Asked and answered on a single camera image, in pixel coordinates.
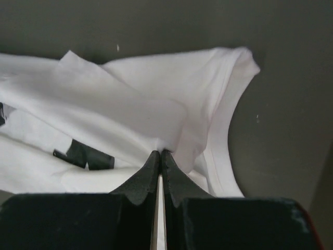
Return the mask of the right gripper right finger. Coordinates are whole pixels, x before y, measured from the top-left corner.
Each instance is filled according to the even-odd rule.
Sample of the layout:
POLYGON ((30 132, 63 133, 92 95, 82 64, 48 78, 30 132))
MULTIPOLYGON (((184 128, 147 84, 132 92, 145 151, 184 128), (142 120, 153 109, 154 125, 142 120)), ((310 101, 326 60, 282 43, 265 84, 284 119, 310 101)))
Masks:
POLYGON ((195 249, 194 226, 188 215, 188 200, 213 196, 182 172, 172 153, 166 149, 161 153, 161 175, 167 249, 195 249))

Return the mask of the white t shirt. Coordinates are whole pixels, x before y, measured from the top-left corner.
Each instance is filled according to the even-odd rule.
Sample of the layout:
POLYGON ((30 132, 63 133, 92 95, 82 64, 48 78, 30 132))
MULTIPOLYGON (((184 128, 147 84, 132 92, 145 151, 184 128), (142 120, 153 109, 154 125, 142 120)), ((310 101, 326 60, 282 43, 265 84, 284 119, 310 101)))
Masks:
POLYGON ((260 72, 245 48, 113 60, 1 54, 1 190, 105 193, 154 150, 217 197, 242 197, 229 125, 260 72))

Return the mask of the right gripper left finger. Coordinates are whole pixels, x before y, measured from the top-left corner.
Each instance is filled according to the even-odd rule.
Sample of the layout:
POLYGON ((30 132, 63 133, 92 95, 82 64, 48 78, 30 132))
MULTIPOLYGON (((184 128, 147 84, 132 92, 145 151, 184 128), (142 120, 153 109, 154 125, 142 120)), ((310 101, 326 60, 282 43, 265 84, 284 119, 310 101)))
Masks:
POLYGON ((115 249, 150 249, 154 239, 160 153, 153 151, 144 165, 111 192, 120 195, 115 249))

